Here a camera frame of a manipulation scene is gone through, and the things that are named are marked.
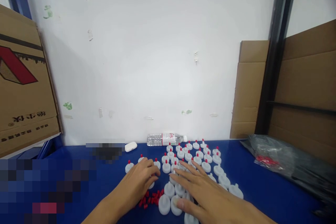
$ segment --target green mark on wall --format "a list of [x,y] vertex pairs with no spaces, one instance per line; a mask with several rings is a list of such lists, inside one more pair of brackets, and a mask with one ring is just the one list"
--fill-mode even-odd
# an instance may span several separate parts
[[72,104],[71,103],[64,103],[63,107],[65,107],[67,110],[72,110]]
[[182,110],[181,114],[183,115],[187,115],[187,114],[191,114],[192,113],[192,110],[187,110],[187,111],[184,111]]
[[51,18],[53,16],[53,11],[51,10],[51,6],[50,5],[46,5],[44,7],[44,10],[47,11],[47,14],[48,14],[47,17],[43,17],[44,19],[48,19],[48,18]]

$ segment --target blue table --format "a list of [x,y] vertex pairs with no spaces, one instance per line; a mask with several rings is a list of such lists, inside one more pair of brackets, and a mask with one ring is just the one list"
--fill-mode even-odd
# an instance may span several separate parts
[[[255,164],[254,157],[239,141],[207,141],[206,143],[211,150],[219,146],[222,153],[221,167],[227,173],[231,184],[239,184],[239,188],[244,193],[244,199],[254,204],[274,221],[278,223],[323,223],[322,219],[311,213],[312,210],[321,207],[317,199],[280,175]],[[129,153],[120,153],[112,164],[108,164],[105,161],[95,160],[97,158],[92,156],[92,148],[62,147],[46,159],[39,161],[41,162],[40,191],[49,192],[48,196],[40,193],[38,198],[36,198],[38,194],[30,198],[26,197],[25,204],[28,205],[25,206],[29,207],[29,202],[31,204],[31,202],[60,201],[59,198],[51,199],[53,196],[50,192],[68,191],[65,196],[64,214],[57,214],[57,223],[80,223],[100,200],[117,186],[125,175],[125,165],[128,160],[136,164],[140,154],[149,159],[157,157],[161,160],[164,152],[166,152],[166,146],[147,147],[146,144],[138,144],[137,149]],[[43,177],[42,170],[47,172],[45,175],[47,178]],[[47,180],[47,186],[43,185],[45,180]],[[64,185],[61,186],[64,180],[77,182],[73,182],[72,189],[69,190],[64,188]],[[150,193],[161,190],[168,180],[168,175],[161,169],[161,176]],[[183,223],[183,218],[184,214],[176,217],[172,212],[162,216],[156,205],[149,205],[146,210],[136,206],[119,223],[171,224]]]

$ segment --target blue tabletop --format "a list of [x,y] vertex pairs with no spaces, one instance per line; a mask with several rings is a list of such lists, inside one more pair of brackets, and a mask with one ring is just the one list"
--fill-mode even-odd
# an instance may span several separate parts
[[[231,184],[238,183],[244,199],[271,219],[277,223],[323,223],[322,219],[311,213],[321,207],[317,199],[280,175],[255,164],[252,154],[239,141],[206,141],[206,144],[211,150],[216,146],[219,147],[222,153],[221,167]],[[148,147],[145,143],[138,144],[137,149],[129,153],[120,152],[119,156],[109,163],[98,161],[93,155],[93,150],[85,146],[66,146],[45,160],[33,160],[32,176],[34,176],[34,170],[40,170],[40,181],[30,179],[33,181],[29,188],[31,194],[27,195],[25,192],[24,200],[18,200],[17,193],[14,204],[4,204],[6,200],[11,201],[10,196],[7,195],[6,199],[0,202],[7,209],[1,210],[0,213],[9,213],[7,217],[15,215],[16,219],[21,219],[20,214],[22,214],[25,222],[30,223],[26,221],[27,209],[34,211],[32,202],[58,202],[57,212],[64,213],[55,215],[56,218],[52,217],[52,221],[49,217],[49,223],[53,223],[56,219],[57,223],[80,223],[100,200],[118,185],[125,175],[128,160],[136,164],[140,154],[149,159],[157,157],[161,160],[166,152],[166,146]],[[195,156],[195,152],[196,150],[193,149],[191,154]],[[218,181],[218,177],[213,172],[214,165],[214,163],[211,164],[211,172]],[[26,175],[24,180],[24,191],[27,191]],[[168,181],[168,174],[163,173],[161,169],[161,176],[150,193],[161,190]],[[168,215],[162,216],[156,205],[149,205],[147,209],[136,206],[119,221],[119,223],[128,224],[158,222],[183,223],[184,214],[177,217],[169,212]]]

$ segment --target white plastic cap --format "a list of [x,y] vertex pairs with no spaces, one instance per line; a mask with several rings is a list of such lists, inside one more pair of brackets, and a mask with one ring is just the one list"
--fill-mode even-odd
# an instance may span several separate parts
[[218,156],[220,157],[221,156],[221,152],[217,148],[218,148],[218,146],[216,147],[216,149],[212,150],[212,154],[216,155],[218,153]]
[[216,164],[221,164],[222,163],[222,159],[219,157],[219,155],[213,155],[212,156],[212,161]]
[[198,164],[198,165],[202,165],[202,159],[199,156],[195,156],[194,157],[194,161]]
[[208,175],[208,176],[209,176],[209,178],[211,178],[213,181],[215,181],[217,183],[217,181],[216,181],[215,177],[212,175],[212,173],[210,173],[210,175]]
[[196,217],[185,213],[184,214],[184,224],[198,224],[198,219],[196,219]]
[[199,156],[200,159],[204,158],[204,154],[203,154],[202,151],[200,151],[200,150],[196,151],[196,156],[197,156],[197,154],[198,154],[198,156]]
[[183,194],[185,193],[185,188],[183,186],[181,186],[180,184],[176,184],[175,185],[175,193],[176,195],[182,197]]
[[196,169],[196,166],[194,166],[194,164],[191,162],[191,160],[190,161],[188,161],[188,165],[190,165],[190,166],[192,166],[192,167],[194,167],[195,169]]
[[159,170],[161,169],[161,163],[158,161],[157,158],[155,158],[154,165],[157,166]]
[[182,147],[181,144],[180,144],[180,145],[176,145],[176,146],[175,146],[175,151],[178,152],[178,151],[180,150],[181,147]]
[[176,185],[176,181],[173,180],[170,176],[169,176],[169,182],[172,183],[172,185]]
[[194,198],[190,195],[190,193],[186,192],[185,194],[183,194],[182,198],[185,198],[189,201],[191,201],[192,203],[194,203]]
[[148,189],[152,189],[152,188],[154,187],[154,184],[155,184],[155,182],[153,182],[153,183],[148,187]]
[[171,145],[167,145],[166,150],[167,152],[170,152],[170,150],[173,150],[173,147]]
[[222,175],[219,175],[218,181],[219,181],[220,184],[222,184],[226,188],[229,188],[229,186],[231,185],[231,182],[230,182],[229,178],[226,176],[226,173],[224,173]]
[[166,162],[166,160],[169,161],[169,157],[167,156],[167,154],[166,154],[166,156],[162,156],[162,158],[161,158],[161,161],[162,161],[163,164]]
[[211,172],[211,166],[210,164],[207,162],[208,160],[206,160],[206,162],[202,162],[202,168],[205,172]]
[[171,159],[170,163],[173,165],[175,162],[176,164],[179,164],[179,159],[177,157],[175,157],[176,154],[174,154],[174,157]]
[[175,195],[175,188],[172,183],[168,182],[164,186],[164,193],[168,196],[169,199],[171,199]]
[[220,175],[224,174],[223,168],[218,164],[213,167],[213,172],[219,177]]
[[221,187],[223,187],[226,191],[228,190],[224,185],[219,184]]
[[193,149],[193,145],[190,143],[190,141],[187,143],[187,148],[190,151]]
[[129,160],[128,164],[125,166],[125,172],[128,173],[133,166],[134,164]]
[[140,161],[141,161],[142,159],[144,159],[144,156],[141,154],[141,155],[140,155],[140,158],[138,159],[138,163],[140,163]]
[[187,147],[183,147],[183,148],[182,148],[182,151],[184,152],[184,155],[186,155],[186,154],[188,153],[188,150],[189,150],[189,149],[188,149]]
[[192,158],[192,155],[190,154],[190,152],[188,152],[184,155],[184,158],[185,158],[185,160],[187,160],[189,162]]
[[176,216],[179,216],[181,215],[182,213],[182,210],[177,208],[177,206],[175,205],[176,204],[176,201],[178,201],[180,199],[180,197],[178,195],[175,195],[171,201],[170,201],[170,208],[171,208],[171,211],[174,215]]
[[171,149],[171,151],[167,153],[167,156],[169,157],[170,160],[174,157],[173,149]]
[[170,211],[170,199],[165,194],[163,194],[159,199],[159,211],[162,215],[167,215]]
[[179,166],[177,164],[173,164],[170,168],[170,171],[173,172],[174,169],[179,169]]
[[197,142],[195,142],[195,143],[192,144],[192,147],[194,149],[198,150],[200,148],[200,145]]
[[243,192],[238,188],[238,184],[230,185],[229,186],[229,192],[232,193],[234,196],[237,196],[238,198],[244,199]]
[[179,168],[180,168],[181,170],[186,170],[186,168],[185,168],[183,165],[181,165],[180,162],[179,162],[178,166],[179,166]]
[[209,152],[209,154],[211,153],[211,150],[208,147],[203,148],[203,153],[204,154],[208,154],[208,152]]
[[204,143],[204,139],[203,138],[202,138],[202,143],[200,144],[200,146],[203,149],[207,147],[207,145]]
[[204,160],[207,159],[207,160],[208,160],[208,163],[212,163],[212,157],[211,157],[209,154],[205,154],[205,155],[203,156],[203,159],[204,159]]
[[168,163],[168,161],[166,160],[166,163],[164,163],[162,165],[162,171],[164,173],[169,173],[170,172],[170,164]]
[[180,158],[180,159],[184,158],[184,152],[181,151],[181,150],[179,150],[179,151],[177,152],[177,157]]

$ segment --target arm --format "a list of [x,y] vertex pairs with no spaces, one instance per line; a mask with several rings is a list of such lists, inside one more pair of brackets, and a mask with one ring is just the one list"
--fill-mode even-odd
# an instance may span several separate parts
[[130,211],[160,176],[152,159],[142,159],[133,166],[117,187],[86,217],[82,224],[114,224]]

